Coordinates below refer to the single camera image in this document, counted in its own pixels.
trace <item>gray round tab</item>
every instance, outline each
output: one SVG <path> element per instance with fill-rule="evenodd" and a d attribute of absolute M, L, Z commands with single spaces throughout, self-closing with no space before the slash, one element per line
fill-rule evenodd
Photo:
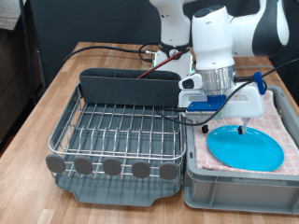
<path fill-rule="evenodd" d="M 81 175 L 89 175 L 93 173 L 93 164 L 91 162 L 91 159 L 84 156 L 77 156 L 74 159 L 74 164 L 77 173 Z"/>
<path fill-rule="evenodd" d="M 54 173 L 62 173 L 65 171 L 64 159 L 56 154 L 49 154 L 46 157 L 48 169 Z"/>
<path fill-rule="evenodd" d="M 115 158 L 105 158 L 103 160 L 103 169 L 108 175 L 119 175 L 121 173 L 121 162 Z"/>
<path fill-rule="evenodd" d="M 178 176 L 178 166 L 173 162 L 165 162 L 160 166 L 160 177 L 162 179 L 172 180 Z"/>
<path fill-rule="evenodd" d="M 132 165 L 133 176 L 146 178 L 150 175 L 150 165 L 146 161 L 135 161 Z"/>

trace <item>gray storage box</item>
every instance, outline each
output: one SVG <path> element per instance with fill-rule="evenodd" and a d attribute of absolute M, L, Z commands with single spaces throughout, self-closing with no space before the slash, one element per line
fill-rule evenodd
<path fill-rule="evenodd" d="M 299 119 L 281 88 L 269 86 L 282 122 L 299 146 Z M 187 128 L 185 203 L 193 208 L 299 214 L 299 176 L 262 175 L 196 168 L 192 127 Z"/>

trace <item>blue gripper part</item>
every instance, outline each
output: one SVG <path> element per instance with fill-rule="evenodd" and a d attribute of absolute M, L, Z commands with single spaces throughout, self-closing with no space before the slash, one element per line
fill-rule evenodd
<path fill-rule="evenodd" d="M 262 73 L 261 72 L 256 72 L 256 73 L 254 73 L 253 77 L 254 77 L 254 81 L 258 84 L 260 94 L 264 95 L 265 94 L 265 88 L 264 88 L 264 85 L 263 85 Z"/>

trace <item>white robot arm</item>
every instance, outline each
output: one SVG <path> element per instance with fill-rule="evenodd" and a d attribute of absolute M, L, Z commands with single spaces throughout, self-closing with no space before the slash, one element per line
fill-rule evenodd
<path fill-rule="evenodd" d="M 189 53 L 191 22 L 183 13 L 183 5 L 194 0 L 149 1 L 158 9 L 161 17 L 160 50 L 156 54 L 155 63 L 160 63 L 178 51 L 183 51 L 181 57 L 162 66 L 159 70 L 176 72 L 181 78 L 193 74 L 192 55 Z M 274 57 L 289 41 L 289 27 L 283 0 L 260 0 L 260 10 L 257 14 L 243 17 L 229 16 L 229 22 L 230 28 L 226 27 L 226 29 L 227 32 L 231 30 L 233 39 L 231 53 L 234 57 Z M 196 41 L 201 38 L 199 35 L 193 40 L 195 46 Z M 197 59 L 204 56 L 196 53 Z"/>
<path fill-rule="evenodd" d="M 260 0 L 257 14 L 230 19 L 235 57 L 272 58 L 289 42 L 283 0 Z"/>

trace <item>metal wire rack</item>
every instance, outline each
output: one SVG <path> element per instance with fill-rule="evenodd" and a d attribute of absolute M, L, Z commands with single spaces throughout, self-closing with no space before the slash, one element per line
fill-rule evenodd
<path fill-rule="evenodd" d="M 112 178 L 103 166 L 106 158 L 120 163 L 120 181 L 126 176 L 135 181 L 132 165 L 136 161 L 149 164 L 148 181 L 159 178 L 161 183 L 163 164 L 181 167 L 186 151 L 182 125 L 161 118 L 153 106 L 85 104 L 79 88 L 74 93 L 78 98 L 69 103 L 49 140 L 53 154 L 63 158 L 65 178 L 75 173 L 78 178 Z M 181 119 L 176 112 L 163 113 Z M 91 175 L 78 172 L 74 163 L 78 157 L 92 164 Z"/>

